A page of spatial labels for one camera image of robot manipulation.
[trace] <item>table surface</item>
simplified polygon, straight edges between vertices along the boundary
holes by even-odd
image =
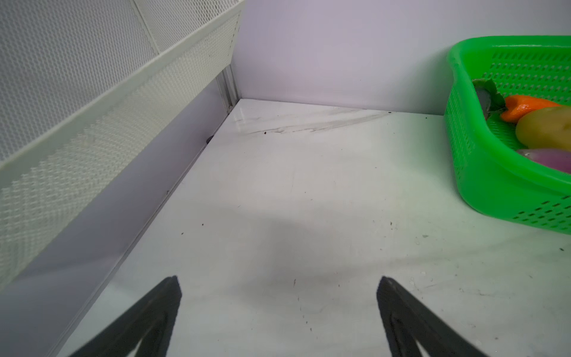
[[[60,356],[170,275],[171,357],[389,356],[383,275],[490,356],[564,356],[570,242],[467,206],[441,116],[242,99]]]

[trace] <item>basket rim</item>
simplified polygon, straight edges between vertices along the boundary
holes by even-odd
[[[467,135],[491,160],[518,177],[539,186],[571,195],[571,174],[567,174],[516,153],[500,141],[486,125],[484,115],[464,65],[466,51],[489,50],[493,47],[562,47],[571,48],[571,36],[490,36],[477,37],[455,44],[448,53],[454,74],[454,87],[465,111]]]

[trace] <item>green plastic basket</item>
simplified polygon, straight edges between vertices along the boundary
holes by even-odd
[[[571,105],[571,36],[473,38],[448,54],[454,85],[446,126],[460,195],[496,218],[571,234],[571,175],[517,154],[515,126],[484,120],[472,80],[492,78],[504,96]]]

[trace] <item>white wire mesh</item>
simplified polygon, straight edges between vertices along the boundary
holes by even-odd
[[[146,66],[143,74],[157,63],[162,69],[149,72],[146,81],[104,115],[86,121],[91,124],[78,135],[2,188],[0,289],[230,64],[240,19],[234,13],[172,62]]]
[[[134,0],[159,51],[165,51],[239,0]]]
[[[128,1],[0,4],[0,162],[150,61]]]

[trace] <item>yellow potato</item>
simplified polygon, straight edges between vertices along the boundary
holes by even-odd
[[[530,149],[571,151],[571,107],[534,110],[516,126],[517,139]]]

